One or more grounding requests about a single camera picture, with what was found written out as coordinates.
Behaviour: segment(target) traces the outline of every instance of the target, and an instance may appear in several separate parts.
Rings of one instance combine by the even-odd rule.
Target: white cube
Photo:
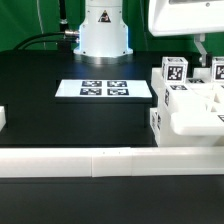
[[[186,85],[167,85],[164,104],[170,115],[180,111],[206,111],[205,102]]]
[[[224,57],[212,59],[212,80],[213,82],[224,82]]]
[[[163,57],[162,75],[165,83],[184,83],[188,62],[183,57]]]

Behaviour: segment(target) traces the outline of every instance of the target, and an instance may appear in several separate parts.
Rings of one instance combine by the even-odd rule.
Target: white panel
[[[195,0],[170,4],[150,0],[149,31],[154,36],[200,34],[224,30],[224,1]]]

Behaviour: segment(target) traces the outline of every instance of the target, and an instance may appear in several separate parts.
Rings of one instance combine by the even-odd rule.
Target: white structure
[[[114,64],[129,60],[128,27],[122,19],[122,0],[86,0],[85,20],[80,26],[77,60]]]
[[[154,36],[224,30],[223,0],[150,0],[149,31]]]
[[[214,75],[224,63],[216,61],[212,69],[195,69],[193,78],[183,74],[179,83],[164,79],[162,68],[153,68],[158,107],[151,109],[150,124],[158,146],[224,146],[224,77],[219,75],[217,81]]]

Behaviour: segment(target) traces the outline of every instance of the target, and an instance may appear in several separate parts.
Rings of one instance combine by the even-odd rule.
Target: black cable
[[[54,32],[54,33],[44,33],[44,34],[39,34],[39,35],[36,35],[36,36],[32,36],[32,37],[29,37],[29,38],[25,39],[24,41],[22,41],[18,45],[16,45],[14,47],[14,50],[19,50],[19,48],[22,47],[24,44],[26,44],[26,43],[28,43],[32,40],[35,40],[35,39],[39,39],[39,38],[43,38],[43,37],[50,37],[50,36],[64,35],[64,34],[65,34],[64,32]]]
[[[141,19],[142,19],[142,25],[143,25],[143,34],[144,34],[144,41],[145,41],[145,46],[146,46],[146,51],[149,50],[149,45],[147,41],[147,33],[145,32],[145,12],[144,12],[144,6],[145,6],[145,1],[140,0],[140,9],[141,9]]]
[[[27,47],[33,44],[39,44],[39,43],[57,43],[59,40],[39,40],[39,41],[33,41],[31,43],[26,44],[22,47],[22,50],[25,50]]]

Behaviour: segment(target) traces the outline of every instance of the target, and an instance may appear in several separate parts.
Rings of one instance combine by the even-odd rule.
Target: black and white pattern
[[[216,66],[216,80],[224,80],[224,65],[217,65]]]
[[[155,128],[156,128],[156,119],[154,116],[152,116],[152,128],[153,128],[153,130],[155,130]]]
[[[187,90],[187,88],[183,85],[172,85],[170,86],[173,90]]]
[[[126,81],[108,81],[107,87],[127,87]]]
[[[82,88],[80,91],[80,95],[85,96],[99,96],[102,95],[102,89],[99,88]]]
[[[82,86],[83,87],[101,87],[102,81],[83,81]]]
[[[169,106],[169,99],[170,99],[170,93],[166,89],[166,93],[165,93],[165,103],[166,103],[167,106]]]
[[[204,83],[204,81],[202,79],[188,79],[188,81],[190,83]]]
[[[167,80],[181,81],[183,70],[183,66],[169,66]]]
[[[218,117],[224,122],[224,115],[218,115]]]
[[[158,115],[158,120],[157,120],[157,127],[160,130],[160,127],[161,127],[161,117],[159,115]]]
[[[128,96],[128,89],[108,89],[108,96]]]

